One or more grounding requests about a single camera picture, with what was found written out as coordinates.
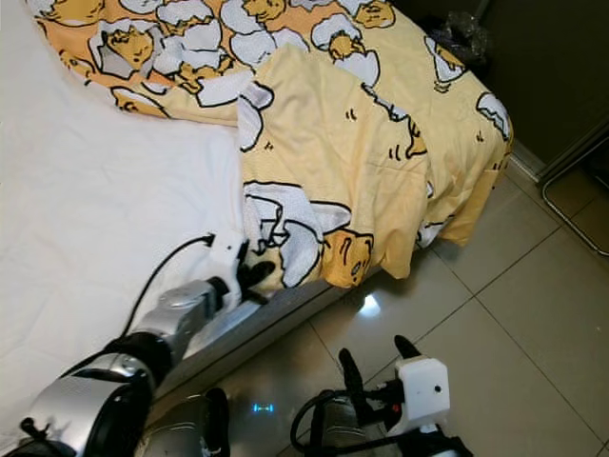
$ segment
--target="yellow blanket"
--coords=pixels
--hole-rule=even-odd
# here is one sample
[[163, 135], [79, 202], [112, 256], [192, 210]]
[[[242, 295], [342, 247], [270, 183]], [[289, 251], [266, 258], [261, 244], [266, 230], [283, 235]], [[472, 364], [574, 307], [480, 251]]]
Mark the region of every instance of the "yellow blanket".
[[128, 112], [235, 125], [263, 288], [409, 271], [464, 244], [506, 165], [501, 102], [382, 0], [28, 0], [62, 62]]

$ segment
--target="mattress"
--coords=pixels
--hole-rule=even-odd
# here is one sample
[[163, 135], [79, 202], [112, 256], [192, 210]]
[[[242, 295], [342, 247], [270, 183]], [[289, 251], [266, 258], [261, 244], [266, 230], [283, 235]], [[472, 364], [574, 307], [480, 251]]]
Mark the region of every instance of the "mattress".
[[[120, 332], [167, 253], [242, 224], [235, 129], [122, 113], [73, 81], [24, 5], [2, 7], [0, 454], [40, 389]], [[205, 255], [172, 261], [142, 311]]]

